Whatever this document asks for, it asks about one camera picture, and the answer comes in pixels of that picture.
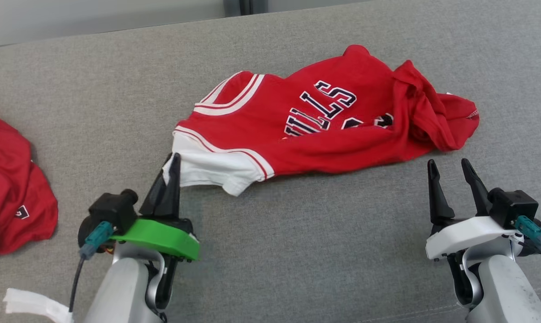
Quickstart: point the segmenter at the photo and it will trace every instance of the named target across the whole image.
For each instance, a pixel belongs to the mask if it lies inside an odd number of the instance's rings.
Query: green plastic bracket
[[[188,233],[158,223],[152,219],[137,219],[122,236],[111,236],[116,241],[128,241],[141,247],[190,260],[199,257],[199,242]]]

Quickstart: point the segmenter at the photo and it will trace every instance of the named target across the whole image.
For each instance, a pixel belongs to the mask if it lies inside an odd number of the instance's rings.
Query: white tape
[[[55,323],[73,323],[69,307],[36,292],[8,288],[5,294],[6,313],[30,313],[49,317]]]

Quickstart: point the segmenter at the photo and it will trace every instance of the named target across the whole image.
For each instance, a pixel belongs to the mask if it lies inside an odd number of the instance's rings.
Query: teal connector
[[[109,240],[113,233],[113,225],[111,223],[107,221],[99,223],[93,232],[85,239],[85,244],[79,250],[81,258],[89,260],[97,252],[97,249],[105,243],[105,241]]]
[[[523,235],[531,239],[535,244],[535,247],[541,251],[541,228],[538,225],[525,215],[520,215],[514,226],[518,231],[523,233]]]

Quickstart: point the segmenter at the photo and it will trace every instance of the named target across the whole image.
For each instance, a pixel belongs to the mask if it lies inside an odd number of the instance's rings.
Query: gray fabric surface
[[[177,270],[172,322],[460,323],[448,266],[425,258],[426,161],[450,205],[475,212],[459,161],[488,186],[522,189],[541,218],[541,0],[381,0],[192,22],[0,48],[0,118],[35,145],[59,200],[50,241],[0,256],[6,288],[67,304],[76,233],[103,192],[147,193],[193,102],[239,70],[287,76],[365,45],[390,67],[412,59],[439,92],[476,102],[461,151],[344,175],[276,178],[240,197],[182,190],[201,261]],[[83,268],[81,322],[111,258]],[[520,259],[541,296],[541,257]]]

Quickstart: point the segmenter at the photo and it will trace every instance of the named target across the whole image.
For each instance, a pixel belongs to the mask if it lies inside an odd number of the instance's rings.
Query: white stripe
[[[209,141],[207,141],[205,139],[205,137],[202,137],[202,135],[200,135],[200,133],[194,131],[194,130],[191,130],[187,127],[181,127],[181,126],[177,126],[175,129],[174,129],[174,132],[173,132],[173,135],[174,133],[177,131],[177,130],[180,130],[180,131],[184,131],[184,132],[188,132],[188,133],[192,133],[193,135],[195,135],[197,138],[199,138],[199,140],[204,144],[206,145],[207,147],[209,147],[209,149],[211,149],[212,151],[216,152],[216,153],[236,153],[236,152],[245,152],[245,153],[249,153],[252,157],[254,157],[254,159],[256,159],[256,161],[258,161],[258,163],[260,165],[262,165],[262,167],[264,168],[264,171],[266,172],[266,178],[271,178],[274,176],[274,169],[272,168],[272,166],[270,166],[270,164],[268,163],[268,161],[266,161],[266,159],[264,159],[264,157],[262,157],[260,154],[258,154],[256,151],[253,151],[251,149],[246,149],[246,148],[235,148],[235,149],[220,149],[219,147],[216,147],[215,145],[209,143]]]
[[[207,96],[205,96],[200,102],[206,104],[211,104],[212,102],[215,102],[216,98],[218,98],[219,94],[221,93],[227,82],[232,80],[233,77],[235,77],[236,74],[239,74],[240,72],[236,72],[235,74],[233,74],[233,76],[223,80],[223,82],[220,82],[219,85],[215,86],[215,88],[213,88],[213,90],[209,94],[207,94]]]
[[[196,104],[194,111],[201,114],[206,114],[207,116],[223,116],[225,114],[233,113],[236,110],[242,108],[243,105],[245,105],[252,96],[254,96],[254,93],[258,89],[258,86],[262,83],[262,79],[264,79],[263,75],[255,75],[250,80],[248,86],[244,88],[244,90],[235,98],[235,100],[231,101],[227,105],[204,105],[203,104]],[[254,81],[254,84],[252,85],[252,88],[248,90],[250,87],[251,82]],[[211,109],[208,107],[223,107],[223,109]]]

